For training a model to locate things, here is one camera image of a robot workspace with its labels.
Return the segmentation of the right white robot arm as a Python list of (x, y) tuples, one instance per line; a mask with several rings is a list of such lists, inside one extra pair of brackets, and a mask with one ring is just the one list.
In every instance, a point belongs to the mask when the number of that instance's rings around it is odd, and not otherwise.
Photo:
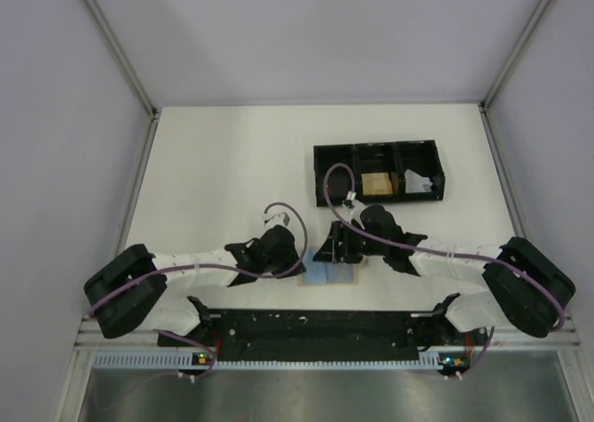
[(495, 246), (447, 243), (406, 232), (380, 204), (344, 203), (348, 217), (332, 222), (316, 262), (359, 264), (379, 258), (399, 274), (447, 278), (476, 286), (455, 291), (435, 306), (433, 333), (452, 344), (466, 332), (510, 324), (544, 338), (562, 326), (561, 317), (575, 295), (575, 283), (535, 245), (511, 237)]

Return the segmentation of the light blue card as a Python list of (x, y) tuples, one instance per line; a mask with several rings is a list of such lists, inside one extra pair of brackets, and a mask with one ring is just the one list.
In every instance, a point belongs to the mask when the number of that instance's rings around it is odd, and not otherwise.
[(313, 249), (306, 252), (302, 282), (305, 286), (346, 285), (355, 282), (355, 270), (350, 264), (314, 262)]

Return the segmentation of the beige card holder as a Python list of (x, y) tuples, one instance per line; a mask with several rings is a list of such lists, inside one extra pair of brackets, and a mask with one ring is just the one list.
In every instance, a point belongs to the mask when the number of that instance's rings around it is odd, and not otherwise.
[(300, 287), (353, 286), (359, 283), (361, 273), (368, 267), (368, 261), (357, 264), (314, 262), (312, 258), (304, 263), (305, 272), (298, 275)]

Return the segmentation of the black three-compartment tray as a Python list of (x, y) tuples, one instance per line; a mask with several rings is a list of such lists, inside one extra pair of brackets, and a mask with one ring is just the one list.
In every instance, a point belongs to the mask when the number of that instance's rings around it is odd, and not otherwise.
[[(407, 169), (430, 177), (433, 191), (407, 194), (404, 176)], [(329, 191), (330, 202), (339, 205), (345, 200), (352, 180), (355, 180), (357, 199), (364, 203), (440, 201), (445, 193), (446, 176), (433, 140), (315, 146), (314, 171), (316, 205), (319, 208), (327, 205), (324, 187)], [(394, 193), (390, 196), (364, 196), (363, 173), (390, 174)]]

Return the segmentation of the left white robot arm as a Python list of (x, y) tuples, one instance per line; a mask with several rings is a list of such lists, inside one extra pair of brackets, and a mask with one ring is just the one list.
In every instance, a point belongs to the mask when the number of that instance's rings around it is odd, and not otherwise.
[(212, 330), (201, 288), (232, 288), (259, 279), (284, 279), (304, 270), (288, 226), (271, 221), (245, 242), (190, 254), (156, 254), (134, 244), (84, 284), (84, 294), (105, 339), (136, 330), (168, 333), (201, 344)]

